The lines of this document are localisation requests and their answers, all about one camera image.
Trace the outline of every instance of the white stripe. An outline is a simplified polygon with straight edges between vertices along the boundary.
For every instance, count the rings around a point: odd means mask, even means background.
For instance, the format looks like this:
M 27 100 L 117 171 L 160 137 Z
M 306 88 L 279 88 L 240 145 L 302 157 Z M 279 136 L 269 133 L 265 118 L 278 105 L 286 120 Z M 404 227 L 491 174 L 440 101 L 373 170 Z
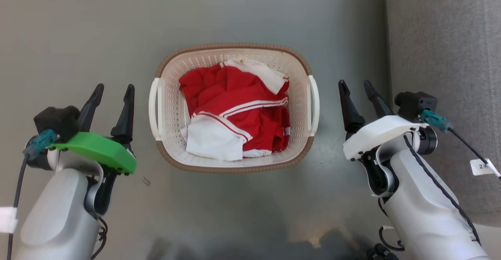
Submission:
M 280 104 L 280 105 L 277 105 L 275 103 L 272 103 L 272 104 L 269 104 L 269 105 L 255 105 L 255 106 L 251 106 L 251 107 L 248 107 L 248 108 L 242 108 L 240 110 L 237 110 L 235 112 L 232 112 L 232 113 L 228 113 L 224 116 L 224 118 L 228 118 L 232 115 L 235 115 L 235 114 L 239 114 L 241 112 L 246 112 L 246 111 L 249 111 L 249 110 L 253 110 L 253 109 L 256 109 L 256 108 L 270 108 L 270 107 L 279 107 L 279 106 L 282 106 L 282 105 L 286 105 L 287 104 L 287 101 L 284 102 L 283 104 Z
M 246 109 L 245 111 L 247 110 L 252 110 L 254 108 L 261 108 L 263 106 L 260 106 L 260 105 L 266 105 L 266 107 L 279 107 L 279 106 L 282 106 L 282 105 L 286 105 L 288 102 L 288 98 L 283 98 L 282 100 L 280 101 L 249 101 L 248 103 L 243 103 L 241 105 L 237 105 L 235 107 L 232 107 L 230 108 L 229 110 L 226 110 L 225 112 L 222 112 L 220 114 L 220 116 L 223 116 L 223 117 L 228 117 L 230 115 L 230 113 L 232 113 L 232 115 L 234 114 L 237 114 L 239 112 L 243 112 L 241 111 L 240 109 L 242 108 L 247 108 L 247 107 L 252 107 L 252 108 L 249 108 L 249 109 Z
M 234 132 L 242 134 L 243 136 L 245 136 L 245 138 L 247 139 L 247 141 L 252 140 L 252 135 L 249 134 L 247 131 L 242 130 L 241 128 L 238 128 L 232 122 L 230 122 L 228 119 L 220 117 L 220 116 L 217 116 L 217 115 L 212 114 L 210 112 L 205 112 L 205 111 L 199 112 L 197 114 L 197 116 L 195 116 L 195 117 L 192 118 L 191 123 L 193 124 L 194 122 L 196 122 L 197 121 L 196 118 L 198 116 L 200 116 L 200 115 L 205 115 L 206 117 L 209 117 L 209 118 L 211 118 L 214 121 L 222 121 L 224 124 L 226 124 L 226 127 L 229 128 L 230 130 L 233 130 Z

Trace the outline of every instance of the clothing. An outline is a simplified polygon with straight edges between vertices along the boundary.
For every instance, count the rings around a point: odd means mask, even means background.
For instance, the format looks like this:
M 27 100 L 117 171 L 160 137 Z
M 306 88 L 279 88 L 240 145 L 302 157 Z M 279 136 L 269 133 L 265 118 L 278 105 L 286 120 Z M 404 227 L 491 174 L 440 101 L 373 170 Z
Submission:
M 241 58 L 195 69 L 179 82 L 191 117 L 187 130 L 181 130 L 187 152 L 234 161 L 287 147 L 290 122 L 284 74 Z

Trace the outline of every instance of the teal connector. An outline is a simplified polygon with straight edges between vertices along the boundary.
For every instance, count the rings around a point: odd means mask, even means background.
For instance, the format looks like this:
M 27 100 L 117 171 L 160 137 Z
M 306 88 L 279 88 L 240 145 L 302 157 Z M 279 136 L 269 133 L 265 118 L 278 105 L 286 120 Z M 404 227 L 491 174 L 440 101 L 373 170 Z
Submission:
M 23 150 L 23 154 L 28 156 L 29 159 L 34 159 L 41 151 L 48 148 L 58 139 L 59 135 L 55 134 L 53 130 L 47 129 L 36 136 L 30 144 L 26 146 L 25 150 Z
M 449 132 L 449 128 L 451 127 L 451 123 L 445 119 L 445 117 L 442 117 L 435 112 L 431 112 L 429 110 L 424 110 L 423 113 L 421 114 L 421 117 L 419 117 L 419 120 L 423 123 L 429 124 L 431 126 L 435 126 L 439 128 L 442 133 L 447 134 Z

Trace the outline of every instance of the label tag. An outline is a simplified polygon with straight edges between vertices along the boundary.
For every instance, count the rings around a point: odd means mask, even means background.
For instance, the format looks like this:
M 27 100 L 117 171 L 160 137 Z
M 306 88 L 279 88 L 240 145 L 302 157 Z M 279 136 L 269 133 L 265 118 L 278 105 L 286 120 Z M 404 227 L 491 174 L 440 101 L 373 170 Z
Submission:
M 479 175 L 487 175 L 487 174 L 494 174 L 487 165 L 485 165 L 482 160 L 480 159 L 475 159 L 470 161 L 471 165 L 471 172 L 473 172 L 474 176 L 479 176 Z

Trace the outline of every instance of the basket handle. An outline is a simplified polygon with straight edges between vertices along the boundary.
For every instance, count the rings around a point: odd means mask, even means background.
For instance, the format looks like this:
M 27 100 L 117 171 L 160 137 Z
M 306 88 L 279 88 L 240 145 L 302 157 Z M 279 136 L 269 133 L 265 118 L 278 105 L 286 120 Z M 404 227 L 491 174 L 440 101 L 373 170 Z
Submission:
M 150 89 L 150 98 L 149 98 L 149 103 L 148 103 L 148 114 L 150 117 L 150 127 L 151 127 L 151 132 L 153 136 L 155 137 L 156 141 L 160 141 L 160 131 L 158 130 L 158 125 L 157 125 L 157 119 L 158 123 L 161 124 L 161 110 L 160 107 L 162 103 L 158 101 L 158 118 L 157 114 L 155 112 L 155 101 L 157 99 L 157 94 L 158 94 L 158 85 L 160 82 L 160 78 L 155 78 L 153 80 L 153 83 L 151 84 L 151 89 Z
M 318 94 L 317 82 L 312 75 L 308 76 L 310 78 L 310 84 L 307 86 L 307 98 L 308 98 L 308 131 L 311 133 L 311 137 L 315 136 L 315 132 L 318 128 L 318 121 L 320 120 L 320 95 Z

